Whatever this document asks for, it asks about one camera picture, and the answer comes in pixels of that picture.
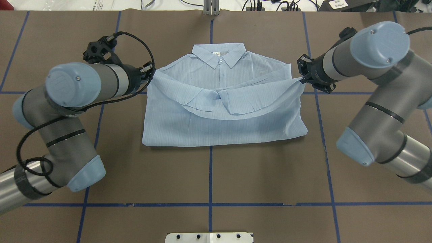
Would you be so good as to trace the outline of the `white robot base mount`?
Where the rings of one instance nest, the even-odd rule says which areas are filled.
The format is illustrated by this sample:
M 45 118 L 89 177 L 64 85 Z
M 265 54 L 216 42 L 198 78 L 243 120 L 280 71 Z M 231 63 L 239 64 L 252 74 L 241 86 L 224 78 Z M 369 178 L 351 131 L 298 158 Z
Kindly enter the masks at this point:
M 254 236 L 248 232 L 169 233 L 165 243 L 254 243 Z

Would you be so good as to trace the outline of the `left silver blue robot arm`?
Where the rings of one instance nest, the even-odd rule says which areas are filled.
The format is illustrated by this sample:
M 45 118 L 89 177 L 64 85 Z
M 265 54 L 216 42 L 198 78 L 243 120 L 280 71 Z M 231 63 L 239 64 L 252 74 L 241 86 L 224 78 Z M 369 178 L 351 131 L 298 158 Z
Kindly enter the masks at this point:
M 1 173 L 1 214 L 68 187 L 79 192 L 105 177 L 79 116 L 103 102 L 131 98 L 151 80 L 154 64 L 71 62 L 53 67 L 45 84 L 13 105 L 15 119 L 29 129 L 16 149 L 17 165 Z

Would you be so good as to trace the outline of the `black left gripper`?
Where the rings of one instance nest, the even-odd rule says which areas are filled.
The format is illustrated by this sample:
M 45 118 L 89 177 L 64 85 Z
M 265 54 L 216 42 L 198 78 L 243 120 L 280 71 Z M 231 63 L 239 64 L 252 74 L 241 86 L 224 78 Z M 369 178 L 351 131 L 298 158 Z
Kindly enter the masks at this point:
M 130 67 L 130 91 L 136 92 L 145 82 L 153 78 L 156 68 L 153 62 L 147 62 L 142 67 Z

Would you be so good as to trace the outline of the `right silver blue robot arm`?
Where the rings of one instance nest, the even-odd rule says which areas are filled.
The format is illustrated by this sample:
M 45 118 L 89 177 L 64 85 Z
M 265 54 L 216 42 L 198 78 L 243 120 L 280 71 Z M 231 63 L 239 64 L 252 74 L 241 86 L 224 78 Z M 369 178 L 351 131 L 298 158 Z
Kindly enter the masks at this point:
M 431 148 L 401 131 L 417 109 L 431 108 L 431 71 L 410 49 L 403 26 L 384 21 L 340 39 L 317 58 L 297 60 L 301 83 L 332 93 L 336 83 L 364 76 L 377 88 L 336 142 L 339 151 L 363 166 L 378 163 L 406 181 L 431 190 Z

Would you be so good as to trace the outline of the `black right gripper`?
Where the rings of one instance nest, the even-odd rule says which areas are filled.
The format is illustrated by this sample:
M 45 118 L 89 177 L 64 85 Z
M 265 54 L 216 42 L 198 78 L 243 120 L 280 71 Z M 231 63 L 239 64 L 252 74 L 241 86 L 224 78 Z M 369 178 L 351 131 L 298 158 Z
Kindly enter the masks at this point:
M 324 71 L 324 54 L 311 58 L 303 54 L 298 60 L 298 71 L 301 74 L 302 84 L 311 84 L 313 88 L 330 94 L 336 88 L 336 80 L 330 78 Z

